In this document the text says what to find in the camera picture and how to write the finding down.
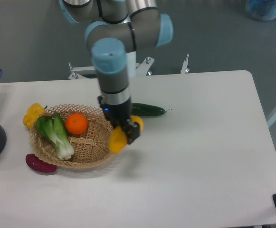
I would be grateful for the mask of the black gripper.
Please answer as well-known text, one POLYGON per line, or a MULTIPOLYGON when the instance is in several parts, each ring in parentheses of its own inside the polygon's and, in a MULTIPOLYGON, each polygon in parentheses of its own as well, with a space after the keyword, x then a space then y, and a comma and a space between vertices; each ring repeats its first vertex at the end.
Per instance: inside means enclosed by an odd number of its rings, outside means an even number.
POLYGON ((127 143, 132 144, 140 136, 140 124, 131 121, 131 97, 116 105, 106 103, 102 95, 98 96, 97 99, 105 119, 110 122, 113 129, 119 126, 124 130, 127 143))

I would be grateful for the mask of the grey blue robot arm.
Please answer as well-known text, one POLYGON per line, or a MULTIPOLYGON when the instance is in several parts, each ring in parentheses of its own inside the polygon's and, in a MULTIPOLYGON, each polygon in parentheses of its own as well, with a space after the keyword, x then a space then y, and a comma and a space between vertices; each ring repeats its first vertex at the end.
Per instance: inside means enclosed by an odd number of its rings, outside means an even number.
POLYGON ((61 0, 59 5, 70 22, 90 21, 84 41, 100 86, 98 102, 112 127, 120 128, 131 144, 141 125, 131 120, 127 54, 170 43, 170 16, 161 14, 154 0, 61 0))

